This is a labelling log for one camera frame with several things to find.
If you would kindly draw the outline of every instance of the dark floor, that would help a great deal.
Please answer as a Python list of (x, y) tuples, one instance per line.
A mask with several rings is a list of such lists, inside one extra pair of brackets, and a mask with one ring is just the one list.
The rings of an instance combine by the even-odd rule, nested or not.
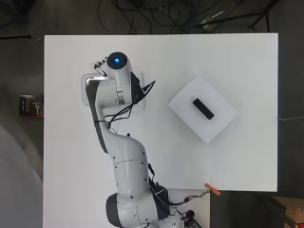
[[(149, 0), (152, 7), (166, 3), (167, 0)], [(195, 10), (204, 10), (215, 0), (193, 0)], [(266, 5), (263, 0), (246, 0), (233, 13), (250, 12)], [(100, 26), (97, 17), (99, 1), (85, 0), (37, 0), (29, 12), (30, 26), (12, 24), (0, 29), (0, 36), (31, 34), (31, 40), (0, 42), (0, 96), (9, 101), (13, 115), (18, 118), (18, 98), (20, 94), (43, 94), (44, 92), (44, 35), (47, 34), (107, 34)], [(187, 28), (188, 33), (202, 33), (192, 28), (206, 16), (224, 10), (218, 18), (234, 5), (234, 0), (221, 0), (214, 8), (193, 20)], [(271, 29), (279, 33), (278, 55), (278, 114), (280, 118), (304, 115), (304, 20), (302, 9), (304, 1), (281, 0), (270, 13)], [(113, 34), (127, 34), (130, 26), (113, 7), (111, 1), (103, 0), (100, 7), (103, 23)], [(182, 19), (188, 9), (181, 11)], [(168, 18), (158, 15), (159, 23), (170, 23)], [(242, 20), (249, 24), (252, 19)], [(138, 34), (148, 34), (147, 22), (135, 13), (135, 28)], [(258, 32), (266, 31), (265, 22), (256, 27)], [(224, 24), (216, 33), (250, 32), (235, 24)], [(170, 28), (153, 24), (153, 33), (168, 34)], [(43, 121), (22, 121), (20, 125), (31, 137), (43, 157)], [(276, 195), (304, 199), (304, 120), (278, 124), (278, 192)], [(239, 192), (224, 192), (220, 198), (211, 199), (211, 227), (279, 227), (277, 218), (258, 203), (256, 196)]]

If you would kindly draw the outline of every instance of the black object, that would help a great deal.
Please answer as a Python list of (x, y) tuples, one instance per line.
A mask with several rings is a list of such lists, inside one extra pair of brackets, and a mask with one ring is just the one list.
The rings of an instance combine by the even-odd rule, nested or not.
[(86, 96), (87, 96), (87, 100), (89, 103), (89, 107), (92, 112), (94, 126), (96, 129), (96, 133), (97, 133), (99, 142), (101, 144), (103, 151), (107, 154), (107, 150), (105, 147), (105, 141), (104, 141), (104, 137), (102, 134), (102, 129), (99, 125), (99, 120), (98, 120), (97, 111), (96, 111), (96, 107), (95, 107), (96, 93), (97, 93), (98, 86), (99, 86), (99, 82), (93, 81), (92, 83), (87, 85), (87, 87), (85, 88), (85, 91), (86, 91)]
[(214, 20), (214, 21), (210, 21), (210, 22), (205, 22), (205, 23), (201, 23), (199, 25), (196, 25), (195, 28), (201, 28), (204, 26), (208, 26), (208, 25), (214, 25), (214, 24), (218, 24), (218, 23), (225, 23), (228, 21), (234, 21), (234, 20), (238, 20), (241, 18), (247, 18), (247, 17), (253, 17), (253, 16), (258, 16), (258, 18), (255, 20), (254, 23), (252, 23), (248, 29), (252, 29), (255, 30), (255, 26), (257, 25), (257, 23), (263, 19), (264, 17), (266, 17), (266, 23), (267, 23), (267, 31), (270, 32), (270, 25), (269, 25), (269, 11), (275, 6), (275, 4), (278, 2), (279, 0), (270, 0), (269, 4), (267, 5), (267, 7), (265, 9), (262, 9), (260, 12), (250, 12), (250, 13), (246, 13), (246, 14), (241, 14), (239, 16), (233, 16), (233, 17), (227, 17), (221, 20)]
[(6, 37), (0, 37), (0, 40), (16, 40), (16, 39), (31, 39), (30, 35), (25, 36), (6, 36)]
[(208, 120), (211, 120), (212, 118), (214, 118), (215, 114), (213, 114), (208, 107), (206, 107), (205, 104), (203, 104), (203, 102), (200, 101), (199, 98), (197, 98), (194, 102), (193, 105), (195, 105), (199, 111), (201, 111), (202, 114), (205, 115), (205, 117), (207, 117)]
[(113, 194), (106, 200), (106, 215), (108, 221), (116, 227), (122, 227), (120, 218), (118, 216), (118, 209), (117, 209), (117, 193)]
[(128, 0), (128, 2), (136, 8), (140, 8), (145, 3), (145, 0)]
[(194, 213), (194, 211), (189, 210), (186, 212), (186, 222), (184, 223), (184, 226), (187, 228), (201, 228), (201, 226), (199, 225), (199, 223), (194, 219), (194, 216), (196, 214)]
[(112, 69), (121, 69), (126, 65), (127, 57), (122, 52), (113, 52), (107, 57), (106, 63)]

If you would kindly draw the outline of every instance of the white tabletop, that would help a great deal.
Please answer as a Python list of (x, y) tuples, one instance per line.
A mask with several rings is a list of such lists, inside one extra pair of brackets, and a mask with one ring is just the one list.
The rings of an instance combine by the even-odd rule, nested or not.
[[(157, 181), (179, 189), (202, 189), (210, 182), (219, 189), (276, 190), (276, 34), (47, 36), (47, 228), (110, 227), (105, 201), (117, 191), (112, 162), (82, 103), (80, 79), (93, 72), (92, 62), (117, 50), (144, 72), (147, 83), (157, 81), (144, 111), (119, 123), (120, 133), (130, 132), (145, 146)], [(168, 106), (195, 76), (207, 80), (238, 112), (209, 144)], [(199, 214), (204, 227), (208, 213)]]

